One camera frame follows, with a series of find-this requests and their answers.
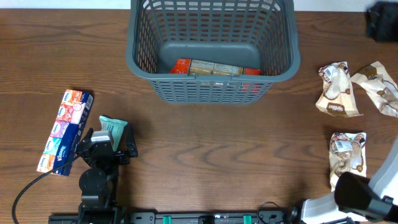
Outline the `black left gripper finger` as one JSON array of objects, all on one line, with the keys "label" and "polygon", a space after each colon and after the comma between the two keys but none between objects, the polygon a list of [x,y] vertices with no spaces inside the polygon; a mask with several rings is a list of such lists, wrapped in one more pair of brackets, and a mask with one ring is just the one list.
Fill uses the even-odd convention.
[{"label": "black left gripper finger", "polygon": [[137,146],[133,135],[132,126],[130,123],[124,128],[125,145],[129,152],[137,152]]},{"label": "black left gripper finger", "polygon": [[86,133],[85,137],[80,142],[80,147],[85,147],[91,142],[91,137],[93,135],[93,128],[90,128]]}]

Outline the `beige rice bag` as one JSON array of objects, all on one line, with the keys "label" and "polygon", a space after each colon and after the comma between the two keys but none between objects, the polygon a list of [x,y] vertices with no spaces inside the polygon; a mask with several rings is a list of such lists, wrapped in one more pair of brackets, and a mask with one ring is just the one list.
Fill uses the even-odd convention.
[{"label": "beige rice bag", "polygon": [[321,67],[318,75],[323,80],[323,91],[315,106],[333,117],[350,118],[359,113],[347,62],[335,62]]}]

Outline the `orange and tan cracker pack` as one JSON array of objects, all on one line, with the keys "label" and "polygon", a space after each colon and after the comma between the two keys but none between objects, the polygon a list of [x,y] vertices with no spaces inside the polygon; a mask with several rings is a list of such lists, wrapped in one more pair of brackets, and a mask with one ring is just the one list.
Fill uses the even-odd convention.
[{"label": "orange and tan cracker pack", "polygon": [[[169,73],[186,73],[188,75],[218,75],[218,76],[240,76],[240,75],[255,75],[259,76],[261,71],[259,69],[239,67],[235,65],[227,65],[222,63],[207,62],[203,60],[194,60],[188,58],[180,58],[176,61]],[[229,87],[229,91],[233,88],[238,92],[256,94],[261,90],[261,84],[255,83],[253,86],[250,83],[242,83],[238,86],[237,83],[224,84]]]}]

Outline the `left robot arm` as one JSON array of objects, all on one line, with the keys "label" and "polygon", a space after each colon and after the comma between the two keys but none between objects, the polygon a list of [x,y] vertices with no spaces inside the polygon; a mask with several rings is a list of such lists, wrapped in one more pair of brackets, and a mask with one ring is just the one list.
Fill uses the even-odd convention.
[{"label": "left robot arm", "polygon": [[124,128],[122,137],[126,148],[114,151],[110,131],[89,129],[77,146],[76,154],[90,167],[79,179],[81,205],[78,209],[78,223],[130,222],[127,208],[117,205],[119,167],[130,164],[130,158],[138,156],[129,123]]}]

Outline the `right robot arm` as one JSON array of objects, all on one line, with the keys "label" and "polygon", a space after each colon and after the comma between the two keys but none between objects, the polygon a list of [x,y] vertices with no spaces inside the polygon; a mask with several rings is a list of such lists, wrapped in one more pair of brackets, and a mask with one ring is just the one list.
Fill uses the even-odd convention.
[{"label": "right robot arm", "polygon": [[[397,3],[378,1],[366,12],[366,34],[376,42],[397,41]],[[397,143],[371,179],[345,172],[336,189],[294,207],[288,223],[397,223]]]}]

